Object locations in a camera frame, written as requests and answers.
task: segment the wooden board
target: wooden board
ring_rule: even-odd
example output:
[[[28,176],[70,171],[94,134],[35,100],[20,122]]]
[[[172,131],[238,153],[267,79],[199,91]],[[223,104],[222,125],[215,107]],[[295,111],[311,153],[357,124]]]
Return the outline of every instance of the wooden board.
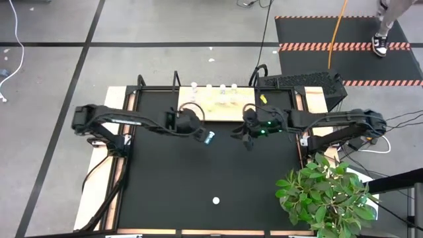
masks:
[[[113,108],[122,108],[124,103],[124,96],[125,96],[125,87],[109,87],[106,101],[104,104],[109,107]],[[307,106],[311,112],[327,112],[325,97],[323,94],[323,90],[321,88],[316,87],[306,87],[306,100]],[[254,104],[254,90],[252,90],[253,100],[251,102],[246,103],[253,103]],[[303,110],[302,108],[302,100],[299,95],[296,97],[297,104],[299,106],[299,110]],[[134,97],[130,98],[129,107],[134,103]],[[114,133],[118,132],[118,126],[116,128],[112,127],[109,130],[112,130]],[[313,129],[313,133],[316,135],[323,136],[325,134],[331,133],[333,131],[332,128],[315,128]],[[91,156],[91,162],[89,170],[94,167],[101,159],[104,158],[106,155],[105,148],[100,147],[93,150],[93,154]],[[335,148],[329,148],[325,155],[338,159],[338,153]],[[110,176],[111,170],[111,159],[109,159],[109,163],[105,163],[100,166],[89,178],[85,185],[85,189],[83,192],[83,196],[81,198],[81,203],[79,206],[79,211],[77,214],[77,220],[75,222],[75,229],[79,229],[83,227],[89,219],[95,214],[98,207],[104,200],[106,194],[106,188],[108,185],[108,178]],[[118,177],[121,167],[117,166],[116,168],[116,176]],[[106,228],[111,229],[114,217],[114,210],[116,209],[116,198],[112,202],[109,211],[108,211],[108,219],[106,221]],[[118,233],[122,234],[161,234],[161,235],[170,235],[176,234],[175,229],[119,229]],[[182,234],[199,234],[199,235],[211,235],[211,234],[221,234],[221,235],[259,235],[263,236],[264,231],[221,231],[221,230],[187,230],[183,229]],[[312,231],[270,231],[271,235],[313,235]]]
[[[197,87],[195,94],[191,87],[181,87],[178,108],[186,102],[199,104],[204,110],[206,121],[243,122],[243,107],[248,103],[255,104],[255,95],[253,88],[238,88],[236,93],[229,88],[226,89],[225,95],[221,96],[219,87]],[[193,110],[202,120],[203,115],[197,106],[187,104],[184,108]]]

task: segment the white bottle cap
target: white bottle cap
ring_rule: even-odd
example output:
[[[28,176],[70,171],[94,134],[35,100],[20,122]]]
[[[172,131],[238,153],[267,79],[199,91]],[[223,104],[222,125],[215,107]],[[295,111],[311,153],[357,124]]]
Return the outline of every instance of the white bottle cap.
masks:
[[[214,198],[213,198],[213,203],[214,203],[215,205],[218,205],[218,204],[220,203],[220,199],[219,199],[218,197],[214,197]]]

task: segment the gray floor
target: gray floor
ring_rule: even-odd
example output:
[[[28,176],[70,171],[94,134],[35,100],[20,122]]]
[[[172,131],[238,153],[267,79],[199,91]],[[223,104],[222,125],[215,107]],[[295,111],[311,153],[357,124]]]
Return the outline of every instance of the gray floor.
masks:
[[[25,42],[84,42],[98,0],[53,0],[50,4],[15,1],[20,39]],[[339,0],[276,0],[268,23],[267,42],[276,42],[276,15],[337,15]],[[400,18],[410,42],[423,43],[423,5]],[[354,0],[346,15],[371,15],[375,3]],[[241,9],[235,0],[106,0],[94,42],[259,42],[266,9]],[[0,42],[15,41],[8,2],[0,3]],[[0,68],[19,64],[20,48],[0,48]],[[14,237],[38,169],[46,152],[81,48],[26,48],[22,69],[1,92],[0,104],[0,230]],[[265,48],[262,63],[280,73],[276,48]],[[258,48],[91,48],[83,66],[65,124],[26,235],[70,232],[89,164],[90,146],[73,135],[70,119],[75,106],[102,104],[107,87],[131,85],[141,73],[149,85],[168,85],[178,70],[183,84],[246,85]],[[423,64],[423,49],[413,49]],[[348,87],[343,110],[372,108],[386,118],[420,110],[421,87]],[[423,126],[387,134],[388,155],[355,153],[368,169],[393,175],[423,166],[419,140]],[[381,141],[373,149],[385,149]]]

